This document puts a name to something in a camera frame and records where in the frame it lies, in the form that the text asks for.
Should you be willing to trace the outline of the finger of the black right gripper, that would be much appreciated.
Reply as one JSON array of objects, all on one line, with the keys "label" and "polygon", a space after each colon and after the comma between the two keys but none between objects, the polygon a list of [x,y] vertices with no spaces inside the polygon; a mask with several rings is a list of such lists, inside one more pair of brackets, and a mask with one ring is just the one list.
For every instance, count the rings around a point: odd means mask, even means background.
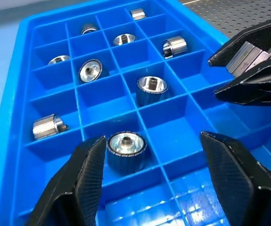
[{"label": "finger of the black right gripper", "polygon": [[209,65],[227,65],[245,42],[267,50],[271,47],[271,19],[246,28],[224,43],[209,59]]},{"label": "finger of the black right gripper", "polygon": [[238,105],[271,105],[271,59],[217,89],[214,95]]}]

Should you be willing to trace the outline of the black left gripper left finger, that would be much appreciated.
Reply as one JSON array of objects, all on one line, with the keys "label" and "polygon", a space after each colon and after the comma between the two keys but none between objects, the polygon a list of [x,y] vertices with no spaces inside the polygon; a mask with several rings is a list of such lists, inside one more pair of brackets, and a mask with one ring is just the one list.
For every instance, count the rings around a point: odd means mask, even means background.
[{"label": "black left gripper left finger", "polygon": [[104,135],[81,142],[50,179],[27,226],[94,226],[106,155]]}]

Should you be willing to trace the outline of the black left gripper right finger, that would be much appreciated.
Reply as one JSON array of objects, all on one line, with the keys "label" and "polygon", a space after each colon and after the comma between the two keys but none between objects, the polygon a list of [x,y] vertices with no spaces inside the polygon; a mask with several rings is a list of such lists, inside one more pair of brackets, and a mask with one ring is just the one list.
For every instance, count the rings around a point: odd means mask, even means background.
[{"label": "black left gripper right finger", "polygon": [[271,171],[237,139],[201,131],[217,198],[231,226],[271,226]]}]

